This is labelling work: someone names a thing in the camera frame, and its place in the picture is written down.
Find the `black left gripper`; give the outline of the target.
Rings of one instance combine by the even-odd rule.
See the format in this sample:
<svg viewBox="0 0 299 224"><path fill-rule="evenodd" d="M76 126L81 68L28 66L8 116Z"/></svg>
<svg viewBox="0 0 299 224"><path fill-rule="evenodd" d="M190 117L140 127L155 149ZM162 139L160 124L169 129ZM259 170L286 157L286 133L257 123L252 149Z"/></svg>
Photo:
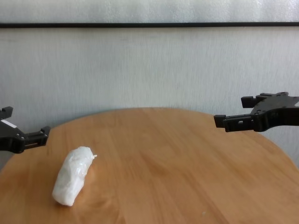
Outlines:
<svg viewBox="0 0 299 224"><path fill-rule="evenodd" d="M12 116L12 112L10 106L0 110L0 150L20 154L27 149L45 146L51 128L45 126L40 131L23 134L16 125L5 120Z"/></svg>

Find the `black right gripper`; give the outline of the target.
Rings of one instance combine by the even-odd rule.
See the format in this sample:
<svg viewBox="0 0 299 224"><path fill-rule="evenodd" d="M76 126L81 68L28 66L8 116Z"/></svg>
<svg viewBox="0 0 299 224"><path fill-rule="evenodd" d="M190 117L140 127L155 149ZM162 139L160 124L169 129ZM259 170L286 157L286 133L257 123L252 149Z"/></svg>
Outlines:
<svg viewBox="0 0 299 224"><path fill-rule="evenodd" d="M276 126L299 125L299 98L289 96L287 92L246 96L241 98L241 102L243 108L253 108L251 116L214 115L215 126L226 132L264 132Z"/></svg>

